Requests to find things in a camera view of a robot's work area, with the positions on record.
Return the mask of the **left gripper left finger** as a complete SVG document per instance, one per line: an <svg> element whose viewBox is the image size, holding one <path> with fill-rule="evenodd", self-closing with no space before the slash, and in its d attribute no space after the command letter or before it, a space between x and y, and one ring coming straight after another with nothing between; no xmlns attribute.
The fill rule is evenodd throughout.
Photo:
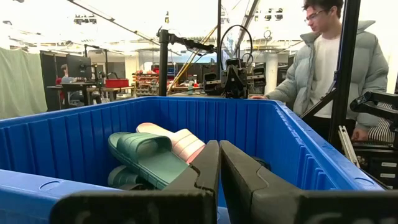
<svg viewBox="0 0 398 224"><path fill-rule="evenodd" d="M209 141L163 190L82 191L59 200L50 223L216 223L220 148Z"/></svg>

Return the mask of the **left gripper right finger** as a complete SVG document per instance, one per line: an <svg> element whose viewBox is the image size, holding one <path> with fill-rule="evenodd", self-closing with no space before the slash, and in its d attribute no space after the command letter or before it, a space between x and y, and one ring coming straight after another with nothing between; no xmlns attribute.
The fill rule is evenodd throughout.
<svg viewBox="0 0 398 224"><path fill-rule="evenodd" d="M397 192L301 190L220 141L231 223L397 223Z"/></svg>

